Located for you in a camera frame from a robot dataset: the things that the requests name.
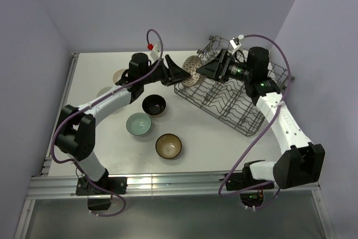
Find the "red patterned bowl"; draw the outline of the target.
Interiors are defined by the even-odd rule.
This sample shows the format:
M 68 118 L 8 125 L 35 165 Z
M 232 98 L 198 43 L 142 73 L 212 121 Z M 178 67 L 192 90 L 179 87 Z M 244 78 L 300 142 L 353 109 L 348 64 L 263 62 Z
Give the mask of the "red patterned bowl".
M 196 72 L 201 66 L 202 60 L 197 55 L 192 55 L 184 61 L 182 69 L 191 75 L 182 82 L 185 87 L 197 86 L 204 81 L 205 76 Z

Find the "white bowl striped outside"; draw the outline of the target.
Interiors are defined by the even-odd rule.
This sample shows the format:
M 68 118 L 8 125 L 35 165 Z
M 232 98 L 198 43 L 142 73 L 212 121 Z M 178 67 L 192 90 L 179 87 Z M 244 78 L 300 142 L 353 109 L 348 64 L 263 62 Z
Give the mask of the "white bowl striped outside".
M 126 71 L 126 69 L 119 69 L 118 71 L 116 71 L 112 77 L 112 81 L 115 84 L 116 82 L 118 82 L 119 80 L 121 80 L 121 77 L 123 75 L 123 73 Z

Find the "light green bowl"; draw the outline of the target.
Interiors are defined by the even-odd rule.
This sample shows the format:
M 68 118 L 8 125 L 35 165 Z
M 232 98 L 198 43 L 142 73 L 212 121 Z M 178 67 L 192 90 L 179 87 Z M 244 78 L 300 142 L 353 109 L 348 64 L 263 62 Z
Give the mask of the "light green bowl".
M 150 131 L 151 127 L 152 120 L 145 113 L 134 113 L 130 115 L 126 121 L 126 130 L 131 135 L 144 135 Z

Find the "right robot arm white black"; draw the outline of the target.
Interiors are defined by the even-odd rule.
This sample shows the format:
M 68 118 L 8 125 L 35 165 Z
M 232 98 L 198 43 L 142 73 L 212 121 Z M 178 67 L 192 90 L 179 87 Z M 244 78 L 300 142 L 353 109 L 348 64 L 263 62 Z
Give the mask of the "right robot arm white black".
M 313 143 L 301 130 L 284 102 L 284 94 L 269 77 L 269 51 L 252 47 L 247 60 L 239 62 L 235 54 L 222 49 L 210 62 L 196 71 L 213 81 L 235 79 L 244 83 L 246 95 L 262 113 L 280 146 L 277 161 L 257 160 L 245 163 L 240 183 L 253 189 L 274 182 L 281 189 L 310 184 L 319 180 L 325 150 Z

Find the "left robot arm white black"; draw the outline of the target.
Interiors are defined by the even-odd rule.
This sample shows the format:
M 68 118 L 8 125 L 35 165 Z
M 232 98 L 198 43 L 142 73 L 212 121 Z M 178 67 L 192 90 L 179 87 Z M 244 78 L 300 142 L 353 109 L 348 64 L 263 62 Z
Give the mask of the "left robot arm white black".
M 171 86 L 190 76 L 169 55 L 151 62 L 144 53 L 133 54 L 128 69 L 109 91 L 87 104 L 62 108 L 50 151 L 59 148 L 67 154 L 68 161 L 74 162 L 96 194 L 109 192 L 109 172 L 94 153 L 96 127 L 113 112 L 138 99 L 145 85 L 160 82 Z

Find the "black glossy bowl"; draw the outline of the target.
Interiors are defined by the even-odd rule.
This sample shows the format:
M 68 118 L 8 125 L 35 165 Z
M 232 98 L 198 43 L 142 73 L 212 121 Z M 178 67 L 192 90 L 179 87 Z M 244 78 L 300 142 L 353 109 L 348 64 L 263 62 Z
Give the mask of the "black glossy bowl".
M 149 95 L 142 102 L 143 111 L 150 116 L 158 116 L 166 109 L 166 100 L 160 95 Z

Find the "brown beige bowl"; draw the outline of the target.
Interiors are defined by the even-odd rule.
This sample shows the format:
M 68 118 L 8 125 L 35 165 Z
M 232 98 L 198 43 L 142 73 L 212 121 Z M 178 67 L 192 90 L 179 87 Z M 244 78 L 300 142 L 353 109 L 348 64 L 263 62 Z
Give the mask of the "brown beige bowl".
M 155 144 L 157 155 L 163 159 L 176 158 L 182 151 L 182 142 L 177 135 L 167 133 L 160 136 Z

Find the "plain white bowl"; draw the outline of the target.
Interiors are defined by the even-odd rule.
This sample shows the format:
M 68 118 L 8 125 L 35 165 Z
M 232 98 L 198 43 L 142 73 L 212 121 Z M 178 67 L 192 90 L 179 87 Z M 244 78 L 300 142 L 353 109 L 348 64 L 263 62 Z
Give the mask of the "plain white bowl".
M 112 87 L 105 87 L 105 88 L 99 90 L 99 92 L 97 93 L 97 97 L 100 98 L 100 97 L 106 96 L 111 92 L 112 92 Z

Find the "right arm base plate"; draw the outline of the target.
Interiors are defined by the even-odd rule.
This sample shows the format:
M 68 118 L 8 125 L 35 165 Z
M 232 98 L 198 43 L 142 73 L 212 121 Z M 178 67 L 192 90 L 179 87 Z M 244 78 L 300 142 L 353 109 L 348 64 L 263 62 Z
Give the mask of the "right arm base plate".
M 250 177 L 244 172 L 234 172 L 230 175 L 226 182 L 225 178 L 228 176 L 228 173 L 223 175 L 223 178 L 220 179 L 219 189 L 226 189 L 226 191 L 237 191 L 249 187 Z

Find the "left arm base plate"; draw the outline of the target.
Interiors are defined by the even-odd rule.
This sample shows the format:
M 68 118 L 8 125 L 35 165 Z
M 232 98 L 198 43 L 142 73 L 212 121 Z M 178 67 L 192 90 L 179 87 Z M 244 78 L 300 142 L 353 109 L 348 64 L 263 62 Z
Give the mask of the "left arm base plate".
M 127 187 L 127 178 L 126 177 L 109 177 L 104 184 L 98 184 L 103 189 L 111 191 L 116 194 L 125 194 Z M 102 195 L 108 194 L 108 192 L 96 189 L 93 187 L 85 177 L 78 179 L 76 187 L 77 196 L 86 196 L 86 195 Z

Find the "aluminium rail frame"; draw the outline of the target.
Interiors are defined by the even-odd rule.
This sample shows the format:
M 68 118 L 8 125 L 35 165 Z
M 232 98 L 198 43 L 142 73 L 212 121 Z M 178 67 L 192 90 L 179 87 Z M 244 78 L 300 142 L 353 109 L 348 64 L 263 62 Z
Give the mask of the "aluminium rail frame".
M 131 55 L 132 53 L 76 55 L 63 103 L 78 105 L 95 98 L 97 91 L 110 85 L 110 76 L 126 66 L 124 60 Z M 154 127 L 149 133 L 139 137 L 129 134 L 125 129 L 127 118 L 142 110 L 142 99 L 155 93 L 162 95 L 167 101 L 168 108 L 164 111 L 164 116 L 153 119 Z M 145 86 L 144 93 L 133 105 L 115 111 L 99 124 L 96 128 L 95 153 L 102 165 L 109 170 L 110 176 L 128 178 L 127 192 L 123 195 L 126 199 L 183 195 L 207 198 L 208 195 L 214 195 L 219 201 L 226 202 L 235 197 L 221 199 L 218 196 L 219 179 L 223 178 L 226 170 L 230 170 L 265 126 L 266 120 L 255 135 L 247 137 L 179 97 L 174 92 L 174 86 L 165 87 L 156 82 Z M 178 135 L 183 143 L 183 153 L 172 160 L 165 160 L 154 152 L 157 138 L 164 133 Z M 280 153 L 278 141 L 270 129 L 246 155 L 238 169 L 250 160 L 276 161 Z M 29 227 L 32 225 L 31 219 L 35 220 L 37 201 L 84 201 L 87 198 L 75 197 L 73 164 L 60 165 L 48 157 L 44 167 L 49 172 L 42 171 L 44 175 L 33 177 L 30 181 L 15 238 L 30 238 Z M 291 194 L 289 191 L 299 195 L 303 191 L 308 193 L 309 199 L 298 205 L 298 198 L 302 197 L 294 198 L 291 195 L 291 200 L 279 205 L 279 201 L 284 201 L 284 194 Z M 268 213 L 268 219 L 274 221 L 273 224 L 268 224 L 268 228 L 262 228 L 269 234 L 268 237 L 337 238 L 321 194 L 319 183 L 282 190 L 277 203 L 272 202 L 263 209 L 256 209 L 256 213 L 246 215 L 247 218 L 255 215 L 261 217 Z

